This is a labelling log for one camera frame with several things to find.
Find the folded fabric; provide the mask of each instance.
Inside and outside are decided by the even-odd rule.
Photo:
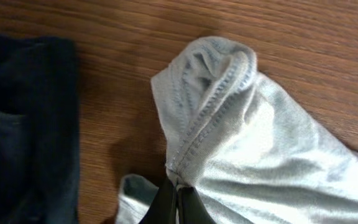
[[[74,44],[0,36],[0,224],[78,223]]]
[[[167,175],[177,188],[195,187],[216,223],[358,223],[358,153],[258,72],[252,49],[198,39],[153,77],[152,90]],[[146,213],[145,194],[127,189],[157,189],[139,182],[123,179],[117,223]]]

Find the tabletop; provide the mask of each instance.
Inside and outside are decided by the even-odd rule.
[[[261,72],[358,151],[358,1],[0,0],[0,33],[76,42],[81,223],[113,222],[124,174],[163,180],[150,78],[198,37],[253,48]]]

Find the light gray fabric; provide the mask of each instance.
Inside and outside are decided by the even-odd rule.
[[[198,39],[153,77],[152,89],[167,175],[195,187],[217,223],[358,223],[358,153],[258,72],[252,49]],[[119,196],[117,223],[137,223],[147,211],[128,197]],[[124,202],[139,218],[122,215]]]

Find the crumpled cloth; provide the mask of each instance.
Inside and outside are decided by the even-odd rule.
[[[168,178],[216,223],[358,223],[358,153],[258,72],[252,49],[198,39],[152,89]],[[157,190],[124,177],[116,223],[138,223]]]

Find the brown wooden surface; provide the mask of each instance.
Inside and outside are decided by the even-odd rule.
[[[197,37],[252,47],[260,71],[358,151],[358,1],[0,0],[0,33],[77,43],[81,223],[115,214],[125,173],[163,178],[150,77]]]

